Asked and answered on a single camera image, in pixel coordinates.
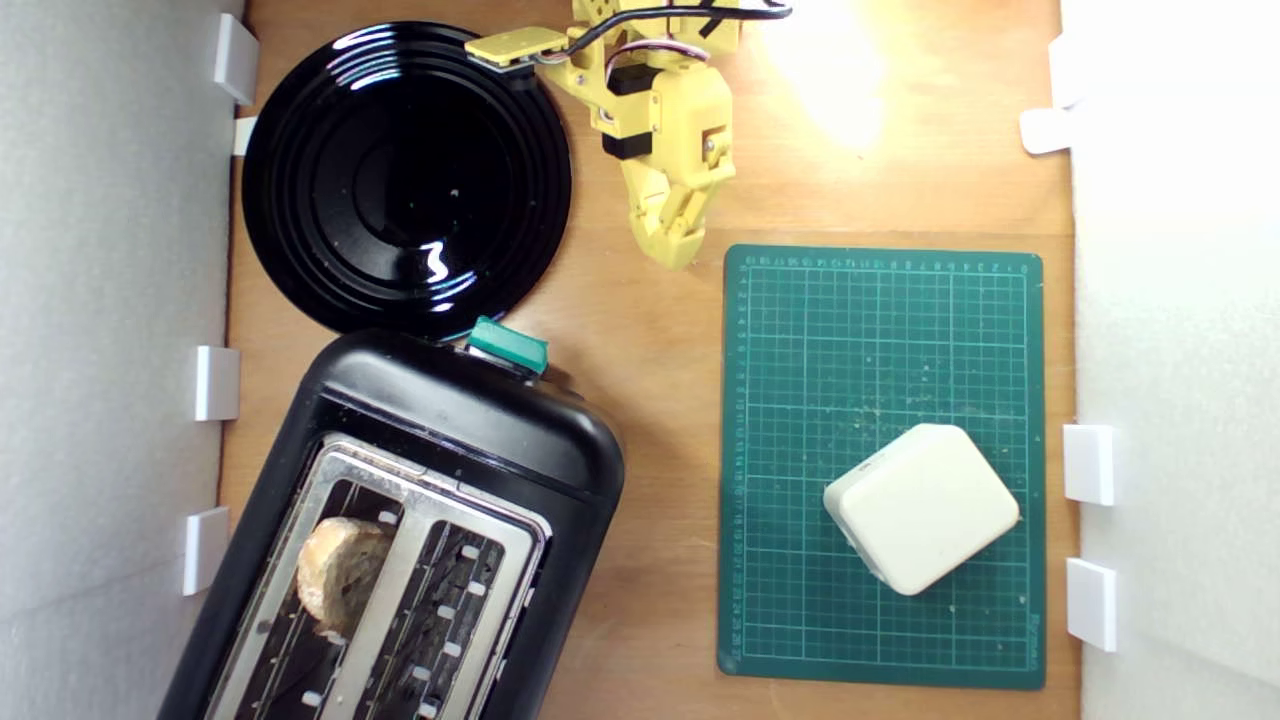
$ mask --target wire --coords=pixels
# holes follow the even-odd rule
[[[721,8],[716,5],[662,5],[637,8],[609,15],[600,24],[591,26],[568,49],[549,55],[550,64],[563,63],[570,55],[599,40],[622,23],[660,18],[710,18],[713,20],[781,20],[791,15],[791,5],[780,0],[764,0],[764,8]]]
[[[622,47],[618,47],[613,55],[609,55],[609,61],[604,67],[605,86],[609,83],[609,76],[613,74],[613,67],[617,65],[618,58],[636,50],[669,50],[704,63],[712,59],[710,53],[698,47],[696,45],[689,45],[686,42],[680,42],[678,40],[636,40],[635,42],[627,42]]]

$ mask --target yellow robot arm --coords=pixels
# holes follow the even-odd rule
[[[497,70],[538,63],[588,106],[605,152],[622,163],[636,241],[680,269],[701,245],[708,204],[736,172],[733,97],[707,60],[737,50],[741,19],[781,18],[790,8],[654,1],[573,0],[588,27],[522,28],[474,40],[467,53]]]

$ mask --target black toaster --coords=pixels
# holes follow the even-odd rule
[[[611,427],[544,368],[545,346],[486,320],[462,348],[389,331],[334,341],[161,720],[535,717],[623,479]],[[326,523],[371,538],[346,559],[357,570],[325,580],[339,619],[302,597],[300,556]]]

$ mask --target white clip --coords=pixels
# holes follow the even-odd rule
[[[1116,503],[1114,430],[1106,425],[1062,425],[1062,486],[1079,502]]]
[[[1116,651],[1116,571],[1066,559],[1066,632],[1103,652]]]
[[[1032,155],[1044,155],[1071,146],[1071,114],[1060,108],[1023,110],[1019,127],[1023,147]]]
[[[257,115],[250,118],[236,118],[236,140],[232,142],[232,156],[243,158],[248,152],[248,138],[253,135],[257,124]]]
[[[236,19],[223,13],[218,18],[218,54],[214,82],[241,105],[253,104],[257,90],[257,38]]]
[[[1064,32],[1048,44],[1050,92],[1053,106],[1064,110],[1084,97],[1093,79],[1092,67],[1073,37]]]
[[[182,594],[192,596],[214,582],[230,539],[230,511],[214,507],[187,515],[187,556],[183,561]]]
[[[1032,155],[1066,150],[1074,141],[1069,108],[1079,102],[1093,82],[1087,50],[1062,33],[1048,44],[1048,78],[1052,108],[1024,110],[1019,118],[1023,147]]]
[[[196,348],[196,421],[239,418],[239,351]]]

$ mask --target wooden table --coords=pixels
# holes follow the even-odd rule
[[[576,182],[563,247],[511,324],[552,342],[575,387],[627,445],[627,487],[543,717],[1070,719],[1078,643],[1062,557],[1057,428],[1074,414],[1071,208],[1064,158],[1028,158],[1018,113],[1048,101],[1057,4],[810,0],[746,28],[718,61],[736,95],[739,177],[691,269],[636,249],[626,191],[585,110],[558,96]],[[257,97],[312,49],[375,22],[435,19],[481,33],[568,24],[570,0],[250,0]],[[255,109],[247,109],[252,114]],[[238,187],[238,170],[234,178]],[[236,201],[229,343],[243,351],[241,419],[225,434],[221,501],[238,512],[296,383],[333,336],[270,284]],[[721,675],[714,662],[722,258],[736,242],[1034,251],[1046,269],[1048,684],[988,692]]]

